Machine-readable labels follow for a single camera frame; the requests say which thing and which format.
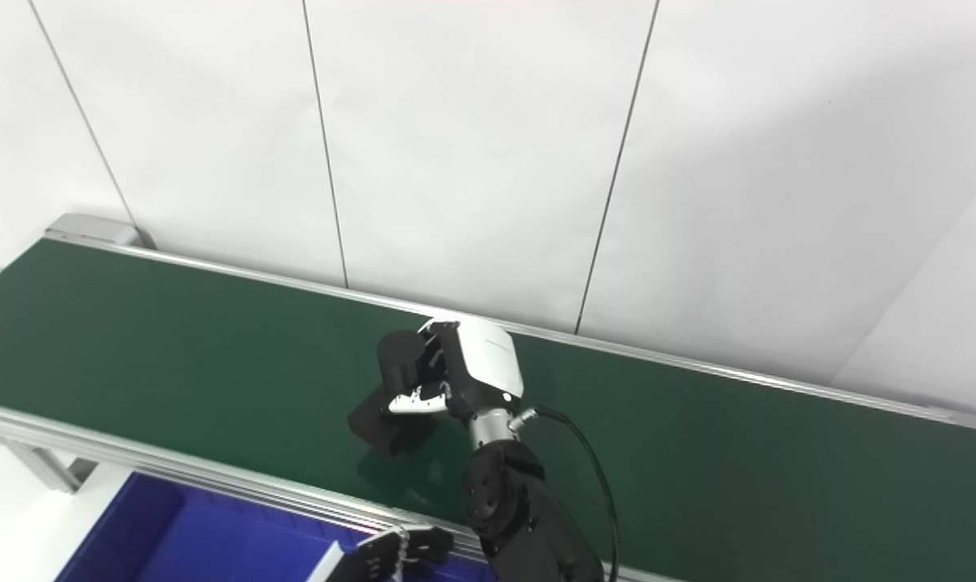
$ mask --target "wall seam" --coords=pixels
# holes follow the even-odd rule
[[[654,12],[650,15],[650,28],[646,30],[646,42],[642,47],[642,58],[639,59],[639,70],[635,74],[635,85],[632,87],[632,99],[629,101],[628,115],[625,117],[625,128],[621,132],[621,143],[617,146],[617,158],[614,161],[614,171],[610,176],[610,188],[607,189],[607,201],[603,205],[603,216],[599,220],[599,233],[595,236],[595,248],[592,248],[592,261],[588,264],[588,277],[585,279],[585,290],[581,295],[581,306],[578,308],[578,319],[574,324],[574,334],[581,331],[581,317],[585,314],[585,303],[588,302],[588,289],[592,284],[592,273],[595,272],[595,261],[599,258],[599,245],[603,242],[603,229],[606,228],[607,214],[610,213],[610,200],[614,194],[614,184],[617,182],[617,172],[621,169],[621,156],[625,153],[625,143],[628,141],[629,126],[632,125],[632,114],[635,112],[635,99],[639,96],[639,85],[642,82],[642,71],[646,67],[646,56],[650,54],[650,41],[654,37],[654,24],[657,23],[657,11],[661,1],[654,0]]]
[[[97,139],[96,132],[93,130],[93,124],[90,123],[89,118],[86,117],[86,110],[82,107],[81,100],[78,99],[78,93],[75,93],[75,88],[71,85],[71,78],[68,77],[68,71],[64,69],[64,63],[61,61],[61,57],[57,54],[57,48],[53,45],[53,40],[49,37],[48,31],[46,31],[46,26],[42,23],[42,16],[39,15],[39,11],[33,0],[27,0],[29,7],[32,8],[32,14],[35,16],[36,23],[39,25],[39,30],[42,32],[42,36],[46,40],[46,45],[49,47],[49,54],[53,56],[53,61],[57,63],[57,69],[61,71],[61,77],[64,79],[64,85],[68,88],[68,92],[71,93],[71,99],[75,102],[75,109],[78,109],[78,114],[82,118],[82,123],[86,125],[86,131],[90,134],[90,140],[93,141],[93,147],[96,148],[97,154],[100,155],[100,162],[103,162],[104,170],[107,171],[107,177],[111,180],[111,185],[114,185],[115,192],[118,192],[118,198],[122,202],[122,209],[125,209],[125,214],[129,217],[129,221],[133,223],[133,227],[140,229],[140,225],[137,224],[136,217],[133,216],[133,211],[129,209],[129,203],[125,200],[125,195],[122,193],[122,187],[118,184],[118,179],[115,177],[115,172],[111,169],[111,164],[107,161],[107,155],[104,154],[103,148],[100,147],[100,140]]]
[[[330,166],[330,143],[326,140],[326,119],[322,115],[322,96],[319,94],[319,77],[315,73],[315,51],[312,48],[312,28],[308,22],[308,4],[301,0],[301,10],[305,19],[305,38],[308,41],[308,58],[312,66],[312,84],[315,85],[315,107],[319,110],[319,132],[322,133],[322,154],[326,158],[326,179],[330,181],[330,202],[334,207],[334,226],[337,228],[337,248],[341,254],[341,275],[344,277],[344,288],[348,286],[348,267],[344,261],[344,237],[341,235],[341,217],[337,210],[337,189],[334,188],[334,171]]]

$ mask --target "blue bin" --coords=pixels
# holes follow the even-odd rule
[[[133,473],[57,582],[304,582],[347,527]],[[434,582],[495,582],[484,563],[452,557]],[[418,577],[406,576],[406,582]]]

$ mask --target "wall panel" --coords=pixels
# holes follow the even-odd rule
[[[0,0],[0,268],[63,213],[127,220],[30,5]]]
[[[159,248],[343,283],[300,0],[37,0]]]
[[[829,382],[976,195],[976,1],[662,2],[580,331]]]
[[[309,0],[354,287],[572,331],[651,10]]]

